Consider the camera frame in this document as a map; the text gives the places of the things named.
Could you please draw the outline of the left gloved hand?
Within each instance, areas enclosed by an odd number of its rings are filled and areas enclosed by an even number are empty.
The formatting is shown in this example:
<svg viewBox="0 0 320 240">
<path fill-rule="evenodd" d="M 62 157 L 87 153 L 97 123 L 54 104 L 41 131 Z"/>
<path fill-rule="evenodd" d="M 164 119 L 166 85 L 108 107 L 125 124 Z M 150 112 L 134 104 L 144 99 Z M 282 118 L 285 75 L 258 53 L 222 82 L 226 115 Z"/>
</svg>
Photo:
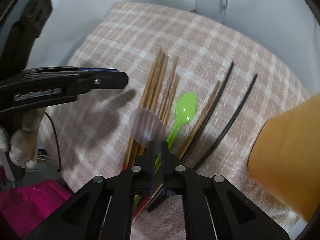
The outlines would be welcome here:
<svg viewBox="0 0 320 240">
<path fill-rule="evenodd" d="M 38 135 L 46 108 L 1 115 L 1 150 L 21 168 L 37 163 Z"/>
</svg>

